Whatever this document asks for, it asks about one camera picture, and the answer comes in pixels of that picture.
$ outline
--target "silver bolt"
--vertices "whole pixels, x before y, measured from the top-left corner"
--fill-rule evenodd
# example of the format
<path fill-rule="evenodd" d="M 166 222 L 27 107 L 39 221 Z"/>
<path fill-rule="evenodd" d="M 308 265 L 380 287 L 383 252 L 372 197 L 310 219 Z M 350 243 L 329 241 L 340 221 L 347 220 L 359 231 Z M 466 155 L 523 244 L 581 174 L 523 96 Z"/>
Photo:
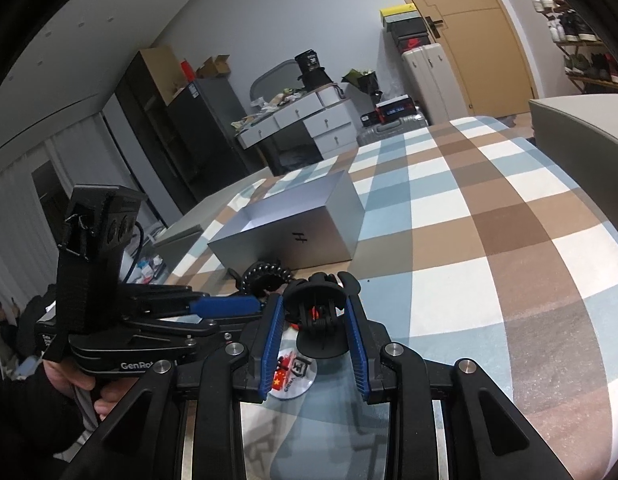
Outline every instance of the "silver bolt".
<path fill-rule="evenodd" d="M 244 351 L 244 346 L 240 343 L 230 343 L 225 346 L 225 352 L 229 355 L 240 355 Z"/>
<path fill-rule="evenodd" d="M 478 369 L 478 365 L 470 359 L 463 359 L 458 363 L 458 368 L 465 374 L 473 374 Z"/>
<path fill-rule="evenodd" d="M 160 359 L 160 361 L 156 361 L 154 366 L 152 366 L 152 370 L 157 374 L 164 374 L 171 370 L 171 363 L 167 361 L 167 359 Z"/>
<path fill-rule="evenodd" d="M 398 357 L 398 355 L 403 354 L 404 347 L 400 343 L 389 343 L 385 346 L 385 352 L 387 352 L 390 356 Z"/>

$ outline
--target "human hand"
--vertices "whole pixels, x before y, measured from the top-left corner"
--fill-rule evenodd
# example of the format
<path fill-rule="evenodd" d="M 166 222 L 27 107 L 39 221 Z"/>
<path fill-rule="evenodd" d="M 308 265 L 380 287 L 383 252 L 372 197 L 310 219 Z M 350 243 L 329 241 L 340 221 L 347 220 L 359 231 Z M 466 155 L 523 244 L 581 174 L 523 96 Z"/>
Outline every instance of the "human hand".
<path fill-rule="evenodd" d="M 83 374 L 73 359 L 64 359 L 61 363 L 52 361 L 42 362 L 45 373 L 51 385 L 67 397 L 73 397 L 72 386 L 91 391 L 96 386 L 96 379 Z"/>
<path fill-rule="evenodd" d="M 100 399 L 94 402 L 94 410 L 100 417 L 100 420 L 104 420 L 114 406 L 118 404 L 120 399 L 131 389 L 131 386 L 136 384 L 137 377 L 125 377 L 112 381 L 102 387 L 100 391 Z"/>

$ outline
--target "round sticker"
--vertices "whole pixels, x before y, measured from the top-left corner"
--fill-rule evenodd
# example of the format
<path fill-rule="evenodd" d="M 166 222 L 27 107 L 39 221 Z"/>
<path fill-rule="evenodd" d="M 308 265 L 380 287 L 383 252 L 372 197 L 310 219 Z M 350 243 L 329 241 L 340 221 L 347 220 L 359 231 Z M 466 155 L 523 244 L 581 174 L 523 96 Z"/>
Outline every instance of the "round sticker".
<path fill-rule="evenodd" d="M 315 359 L 305 357 L 295 347 L 280 349 L 270 394 L 276 399 L 295 399 L 313 384 L 317 371 Z"/>

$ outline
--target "plaid tablecloth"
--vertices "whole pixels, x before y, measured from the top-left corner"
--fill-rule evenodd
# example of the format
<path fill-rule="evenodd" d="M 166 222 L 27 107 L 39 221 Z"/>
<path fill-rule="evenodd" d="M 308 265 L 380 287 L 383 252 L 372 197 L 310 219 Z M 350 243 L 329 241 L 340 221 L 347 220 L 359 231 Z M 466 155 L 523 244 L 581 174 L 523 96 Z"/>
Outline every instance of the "plaid tablecloth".
<path fill-rule="evenodd" d="M 320 270 L 353 273 L 368 318 L 424 358 L 475 359 L 576 480 L 602 478 L 618 458 L 618 233 L 564 171 L 492 118 L 257 182 L 167 282 L 233 292 L 207 241 L 249 202 L 342 170 L 365 219 L 353 260 Z M 380 479 L 387 420 L 386 406 L 361 402 L 348 356 L 321 362 L 305 395 L 243 406 L 247 471 Z"/>

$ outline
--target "white suitcase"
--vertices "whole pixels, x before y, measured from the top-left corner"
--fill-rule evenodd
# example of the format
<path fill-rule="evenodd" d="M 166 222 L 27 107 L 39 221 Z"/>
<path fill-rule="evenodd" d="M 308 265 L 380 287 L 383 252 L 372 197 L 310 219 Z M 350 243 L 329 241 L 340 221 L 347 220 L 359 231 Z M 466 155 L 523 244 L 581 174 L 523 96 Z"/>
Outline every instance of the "white suitcase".
<path fill-rule="evenodd" d="M 467 117 L 469 112 L 445 51 L 439 43 L 420 46 L 403 54 L 416 99 L 432 124 Z"/>

